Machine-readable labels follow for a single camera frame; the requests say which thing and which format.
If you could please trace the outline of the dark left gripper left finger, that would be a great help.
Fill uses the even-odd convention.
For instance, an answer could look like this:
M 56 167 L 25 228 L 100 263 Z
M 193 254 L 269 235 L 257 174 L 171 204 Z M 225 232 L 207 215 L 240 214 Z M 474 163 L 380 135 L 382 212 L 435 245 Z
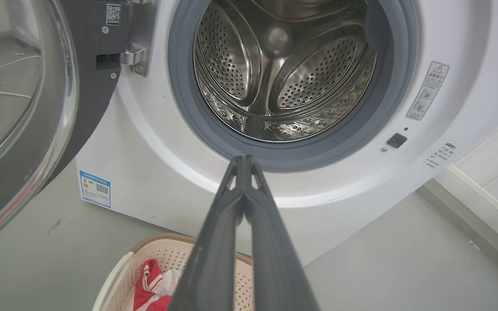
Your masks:
M 243 157 L 230 161 L 196 238 L 170 311 L 232 311 L 236 228 L 243 217 Z

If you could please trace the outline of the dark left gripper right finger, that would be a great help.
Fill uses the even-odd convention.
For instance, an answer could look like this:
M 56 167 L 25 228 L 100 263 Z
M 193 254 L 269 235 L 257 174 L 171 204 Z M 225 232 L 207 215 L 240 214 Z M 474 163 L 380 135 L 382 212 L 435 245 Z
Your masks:
M 255 310 L 318 311 L 271 189 L 250 155 L 245 156 L 245 217 L 252 228 Z

